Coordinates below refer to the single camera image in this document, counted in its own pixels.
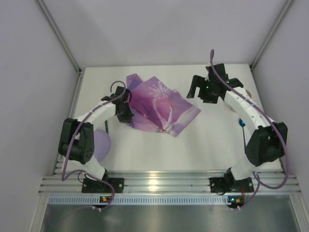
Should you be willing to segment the purple printed cloth placemat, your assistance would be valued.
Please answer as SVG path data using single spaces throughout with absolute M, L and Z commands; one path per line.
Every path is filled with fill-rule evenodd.
M 136 73 L 131 74 L 126 77 L 126 85 L 132 94 L 129 106 L 134 115 L 127 125 L 134 129 L 177 137 L 200 113 L 155 76 L 142 81 Z

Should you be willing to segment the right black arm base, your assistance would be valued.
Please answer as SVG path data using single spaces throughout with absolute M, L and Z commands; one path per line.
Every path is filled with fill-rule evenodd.
M 254 192 L 253 182 L 250 177 L 232 183 L 228 183 L 223 177 L 211 177 L 209 181 L 211 193 L 217 193 L 219 195 L 224 195 L 225 193 L 242 193 L 242 191 L 245 193 Z

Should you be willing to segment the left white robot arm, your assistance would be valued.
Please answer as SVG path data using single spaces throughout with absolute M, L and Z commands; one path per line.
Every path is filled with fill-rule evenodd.
M 64 120 L 58 145 L 58 153 L 65 158 L 62 181 L 73 173 L 82 172 L 95 181 L 107 182 L 108 172 L 94 156 L 95 130 L 114 116 L 120 123 L 132 122 L 131 99 L 131 91 L 126 86 L 118 86 L 113 94 L 103 97 L 90 111 Z

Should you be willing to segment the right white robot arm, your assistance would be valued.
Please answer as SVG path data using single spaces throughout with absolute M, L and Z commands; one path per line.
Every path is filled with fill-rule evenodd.
M 224 64 L 207 67 L 207 77 L 194 75 L 187 98 L 199 97 L 204 103 L 216 104 L 222 99 L 244 122 L 250 139 L 245 145 L 245 154 L 226 171 L 229 186 L 250 177 L 263 164 L 283 157 L 286 151 L 287 126 L 269 118 L 246 92 L 242 82 L 230 79 Z

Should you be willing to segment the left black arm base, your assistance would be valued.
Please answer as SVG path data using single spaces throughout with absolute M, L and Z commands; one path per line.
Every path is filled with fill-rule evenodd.
M 108 183 L 113 187 L 115 193 L 122 193 L 125 186 L 124 178 L 109 178 Z M 107 184 L 85 178 L 83 180 L 82 193 L 112 193 L 112 189 Z

